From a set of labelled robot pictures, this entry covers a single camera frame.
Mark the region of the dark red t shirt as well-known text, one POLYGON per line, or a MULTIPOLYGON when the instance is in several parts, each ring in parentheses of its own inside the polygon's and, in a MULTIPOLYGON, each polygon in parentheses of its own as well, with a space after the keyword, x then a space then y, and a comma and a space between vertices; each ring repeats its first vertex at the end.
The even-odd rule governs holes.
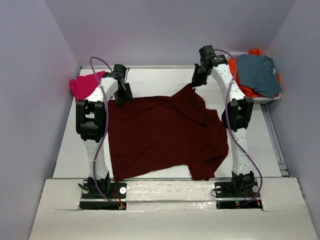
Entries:
POLYGON ((172 96, 108 102, 108 143, 115 181, 186 165, 193 180, 209 180, 229 153, 218 113, 190 84, 172 96))

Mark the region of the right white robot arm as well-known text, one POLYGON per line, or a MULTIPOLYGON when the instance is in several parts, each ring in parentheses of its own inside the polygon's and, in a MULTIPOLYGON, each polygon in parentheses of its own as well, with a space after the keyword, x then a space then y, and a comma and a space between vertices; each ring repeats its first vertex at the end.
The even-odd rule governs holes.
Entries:
POLYGON ((255 166, 248 152, 247 129, 251 120, 254 101, 238 87, 235 77, 238 71, 230 71, 224 55, 210 52, 200 57, 195 64, 191 85, 199 87, 207 84, 211 75, 225 97, 225 109, 221 121, 228 131, 232 152, 231 180, 217 182, 214 187, 217 198, 245 198, 257 186, 252 167, 255 166))

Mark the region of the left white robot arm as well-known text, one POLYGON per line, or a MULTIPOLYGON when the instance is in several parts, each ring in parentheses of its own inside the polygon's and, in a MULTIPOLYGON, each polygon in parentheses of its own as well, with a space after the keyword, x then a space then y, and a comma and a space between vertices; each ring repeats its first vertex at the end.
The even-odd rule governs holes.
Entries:
POLYGON ((103 146, 108 131, 108 101, 115 97, 116 104, 121 107, 133 102, 130 84, 126 81, 127 72, 127 67, 116 64, 111 72, 102 75, 93 93, 75 105, 76 132, 83 140, 89 162, 85 189, 101 198, 111 191, 103 146))

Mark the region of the folded pink t shirt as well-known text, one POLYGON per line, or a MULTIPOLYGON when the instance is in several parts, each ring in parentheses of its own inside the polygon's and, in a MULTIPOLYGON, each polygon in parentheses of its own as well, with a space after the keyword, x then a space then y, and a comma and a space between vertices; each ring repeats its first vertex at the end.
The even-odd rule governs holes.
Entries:
POLYGON ((99 85, 104 73, 105 71, 96 73, 98 81, 94 73, 85 76, 77 76, 76 79, 71 79, 69 81, 69 90, 74 96, 75 102, 78 100, 85 100, 90 96, 99 85))

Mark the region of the white laundry basket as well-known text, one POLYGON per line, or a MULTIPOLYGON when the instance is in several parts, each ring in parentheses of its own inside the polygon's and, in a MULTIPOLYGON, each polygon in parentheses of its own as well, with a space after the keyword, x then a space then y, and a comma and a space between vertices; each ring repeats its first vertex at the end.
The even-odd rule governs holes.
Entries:
MULTIPOLYGON (((231 54, 232 54, 232 56, 233 56, 234 58, 236 58, 236 57, 239 56, 239 55, 247 54, 247 52, 235 51, 235 52, 232 52, 231 54)), ((265 96, 257 96, 257 97, 254 97, 253 100, 254 100, 254 103, 255 103, 255 104, 267 104, 268 102, 271 102, 271 101, 277 101, 277 100, 279 100, 281 97, 282 97, 282 93, 280 92, 280 93, 277 94, 274 98, 268 98, 268 97, 265 97, 265 96)))

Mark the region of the aluminium rail right side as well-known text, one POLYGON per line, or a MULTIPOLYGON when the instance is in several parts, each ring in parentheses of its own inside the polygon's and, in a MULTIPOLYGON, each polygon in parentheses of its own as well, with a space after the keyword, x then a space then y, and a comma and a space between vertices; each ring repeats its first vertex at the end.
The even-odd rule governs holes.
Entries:
POLYGON ((260 107, 261 107, 262 114, 263 114, 263 117, 264 117, 264 120, 266 123, 266 127, 268 129, 268 133, 270 136, 273 150, 275 152, 275 156, 277 159, 277 164, 278 164, 278 168, 281 173, 281 176, 286 177, 286 178, 291 178, 292 176, 290 175, 290 173, 288 171, 288 168, 287 168, 287 165, 286 165, 286 162, 285 162, 285 159, 284 159, 281 147, 280 147, 280 143, 279 143, 279 140, 278 140, 278 137, 276 134, 276 130, 275 130, 272 118, 271 118, 271 114, 269 112, 268 105, 265 103, 265 104, 261 104, 260 107))

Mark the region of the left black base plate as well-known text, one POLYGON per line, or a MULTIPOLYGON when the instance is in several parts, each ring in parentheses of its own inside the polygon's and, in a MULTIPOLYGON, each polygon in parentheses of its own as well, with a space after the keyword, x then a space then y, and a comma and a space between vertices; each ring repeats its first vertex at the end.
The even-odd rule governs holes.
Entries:
POLYGON ((125 182, 112 182, 109 193, 105 194, 108 199, 101 196, 96 189, 90 189, 86 180, 78 186, 81 188, 79 201, 81 210, 124 211, 127 209, 128 187, 125 182))

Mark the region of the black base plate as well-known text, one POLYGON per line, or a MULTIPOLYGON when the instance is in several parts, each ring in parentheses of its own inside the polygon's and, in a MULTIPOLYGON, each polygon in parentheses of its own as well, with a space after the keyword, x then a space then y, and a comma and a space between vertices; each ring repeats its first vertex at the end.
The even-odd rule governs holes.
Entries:
POLYGON ((96 189, 90 189, 86 180, 78 186, 81 188, 79 201, 81 210, 124 211, 127 209, 128 187, 125 182, 112 182, 109 193, 105 194, 108 199, 101 196, 96 189))
POLYGON ((235 209, 263 209, 261 195, 255 198, 259 186, 254 183, 253 186, 236 192, 232 189, 231 182, 218 181, 214 183, 214 188, 210 194, 215 198, 216 208, 218 210, 235 209))

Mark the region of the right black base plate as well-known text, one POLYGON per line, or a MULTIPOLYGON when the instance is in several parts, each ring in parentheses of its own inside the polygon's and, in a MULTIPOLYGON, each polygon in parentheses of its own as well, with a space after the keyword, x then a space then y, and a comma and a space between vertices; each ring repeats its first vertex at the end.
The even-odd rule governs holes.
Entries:
POLYGON ((259 186, 254 183, 253 186, 236 192, 232 189, 231 182, 218 181, 214 183, 214 188, 210 194, 215 198, 216 208, 218 210, 235 209, 263 209, 261 195, 255 198, 259 186))

